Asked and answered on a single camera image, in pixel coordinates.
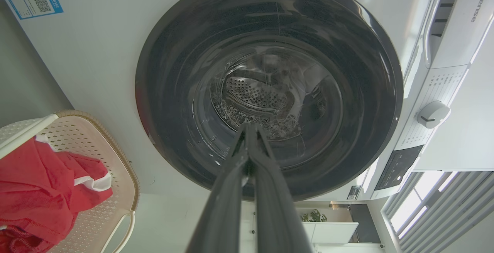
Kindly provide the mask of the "white detergent drawer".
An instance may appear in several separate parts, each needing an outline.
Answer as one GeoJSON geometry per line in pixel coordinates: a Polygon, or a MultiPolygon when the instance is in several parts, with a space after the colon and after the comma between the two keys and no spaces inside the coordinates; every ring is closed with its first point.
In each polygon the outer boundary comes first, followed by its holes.
{"type": "Polygon", "coordinates": [[[423,39],[426,67],[473,63],[493,21],[494,0],[433,0],[423,39]]]}

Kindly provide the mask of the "window with grey blinds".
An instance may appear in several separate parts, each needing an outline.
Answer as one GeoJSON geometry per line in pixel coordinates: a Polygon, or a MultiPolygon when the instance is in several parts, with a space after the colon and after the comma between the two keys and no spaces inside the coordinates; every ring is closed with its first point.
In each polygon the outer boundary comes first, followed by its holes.
{"type": "Polygon", "coordinates": [[[382,214],[400,253],[440,253],[494,212],[494,172],[413,172],[382,214]]]}

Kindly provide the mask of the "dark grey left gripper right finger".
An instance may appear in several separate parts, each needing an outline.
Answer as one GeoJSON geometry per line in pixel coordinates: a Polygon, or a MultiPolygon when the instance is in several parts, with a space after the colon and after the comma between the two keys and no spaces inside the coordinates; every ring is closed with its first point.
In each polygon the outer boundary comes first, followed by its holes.
{"type": "Polygon", "coordinates": [[[313,253],[293,198],[260,125],[247,124],[249,175],[254,180],[257,253],[313,253]]]}

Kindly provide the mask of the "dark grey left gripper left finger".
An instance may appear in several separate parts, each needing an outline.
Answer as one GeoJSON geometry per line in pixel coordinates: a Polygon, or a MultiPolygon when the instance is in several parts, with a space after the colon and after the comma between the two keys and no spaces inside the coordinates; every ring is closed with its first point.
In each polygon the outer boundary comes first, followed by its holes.
{"type": "Polygon", "coordinates": [[[249,124],[237,132],[186,253],[239,253],[242,188],[249,179],[249,124]]]}

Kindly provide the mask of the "white cabinet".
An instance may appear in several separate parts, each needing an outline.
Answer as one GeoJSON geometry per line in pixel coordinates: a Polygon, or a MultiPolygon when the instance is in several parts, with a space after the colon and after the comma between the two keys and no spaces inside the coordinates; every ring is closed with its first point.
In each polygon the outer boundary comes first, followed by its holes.
{"type": "Polygon", "coordinates": [[[302,223],[311,243],[346,244],[359,223],[302,223]]]}

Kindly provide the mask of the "red and white garment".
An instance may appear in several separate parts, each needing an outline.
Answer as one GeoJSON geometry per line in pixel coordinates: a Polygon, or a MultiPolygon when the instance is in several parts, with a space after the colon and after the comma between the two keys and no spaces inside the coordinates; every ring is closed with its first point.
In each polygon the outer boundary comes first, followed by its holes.
{"type": "Polygon", "coordinates": [[[78,214],[111,197],[104,164],[36,135],[0,159],[0,253],[46,253],[78,214]]]}

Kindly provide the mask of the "round black glass washer door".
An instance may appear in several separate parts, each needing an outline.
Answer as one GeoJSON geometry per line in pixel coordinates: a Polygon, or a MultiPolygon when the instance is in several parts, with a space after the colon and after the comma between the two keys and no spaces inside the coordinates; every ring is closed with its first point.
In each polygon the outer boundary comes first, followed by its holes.
{"type": "Polygon", "coordinates": [[[191,181],[211,189],[242,124],[257,123],[302,201],[384,151],[403,76],[356,0],[180,0],[143,46],[135,95],[157,151],[191,181]]]}

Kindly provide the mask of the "white front-load washing machine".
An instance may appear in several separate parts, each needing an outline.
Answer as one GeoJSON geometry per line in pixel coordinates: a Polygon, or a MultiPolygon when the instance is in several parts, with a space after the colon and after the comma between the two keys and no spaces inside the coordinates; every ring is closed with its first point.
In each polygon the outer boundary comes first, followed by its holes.
{"type": "MultiPolygon", "coordinates": [[[[157,151],[141,123],[135,95],[143,46],[158,21],[179,1],[59,0],[63,13],[25,20],[7,6],[72,107],[95,115],[116,137],[133,163],[142,191],[201,200],[209,189],[178,172],[157,151]]],[[[426,67],[423,39],[433,0],[356,1],[376,18],[394,46],[403,76],[402,109],[389,143],[371,165],[343,187],[310,201],[347,201],[353,185],[362,185],[360,201],[400,190],[437,130],[419,124],[418,113],[433,101],[449,107],[473,64],[426,67]],[[393,151],[420,145],[422,150],[401,184],[376,191],[393,151]]]]}

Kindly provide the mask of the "white washer dial knob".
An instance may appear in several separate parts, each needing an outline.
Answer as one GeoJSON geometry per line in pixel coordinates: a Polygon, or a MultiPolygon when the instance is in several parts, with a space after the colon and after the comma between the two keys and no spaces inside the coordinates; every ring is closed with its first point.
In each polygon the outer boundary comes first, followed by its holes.
{"type": "Polygon", "coordinates": [[[450,116],[451,109],[441,101],[433,101],[427,104],[418,113],[417,121],[427,129],[436,129],[450,116]]]}

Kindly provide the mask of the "green potted plant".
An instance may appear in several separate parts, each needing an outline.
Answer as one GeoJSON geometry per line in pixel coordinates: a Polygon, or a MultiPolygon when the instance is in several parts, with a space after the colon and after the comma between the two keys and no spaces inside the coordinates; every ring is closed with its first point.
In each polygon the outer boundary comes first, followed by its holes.
{"type": "Polygon", "coordinates": [[[320,213],[317,209],[312,210],[310,213],[301,215],[302,222],[305,223],[326,223],[328,218],[325,214],[320,213]]]}

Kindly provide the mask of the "black washer display panel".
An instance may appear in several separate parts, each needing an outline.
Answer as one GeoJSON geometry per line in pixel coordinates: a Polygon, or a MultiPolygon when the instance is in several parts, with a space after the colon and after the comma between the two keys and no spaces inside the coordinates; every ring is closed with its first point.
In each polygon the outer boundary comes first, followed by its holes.
{"type": "Polygon", "coordinates": [[[406,172],[418,158],[422,147],[423,145],[420,145],[393,151],[383,173],[381,174],[375,190],[383,190],[400,185],[406,172]]]}

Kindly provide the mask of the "dark cabinet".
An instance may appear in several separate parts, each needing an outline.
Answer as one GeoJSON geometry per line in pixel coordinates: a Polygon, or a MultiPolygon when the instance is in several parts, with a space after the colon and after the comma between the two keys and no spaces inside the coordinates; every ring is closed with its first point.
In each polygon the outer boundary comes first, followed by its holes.
{"type": "Polygon", "coordinates": [[[352,221],[358,223],[350,242],[380,244],[381,239],[367,204],[351,204],[349,212],[352,221]]]}

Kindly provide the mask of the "cream perforated laundry basket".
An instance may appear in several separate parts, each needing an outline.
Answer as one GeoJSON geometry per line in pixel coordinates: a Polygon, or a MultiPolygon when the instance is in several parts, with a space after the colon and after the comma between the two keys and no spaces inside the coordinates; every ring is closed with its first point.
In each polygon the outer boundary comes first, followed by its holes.
{"type": "Polygon", "coordinates": [[[109,199],[80,213],[67,238],[47,253],[121,253],[134,231],[139,199],[137,175],[125,153],[94,116],[63,110],[0,128],[0,157],[38,134],[56,151],[99,159],[111,176],[113,190],[109,199]]]}

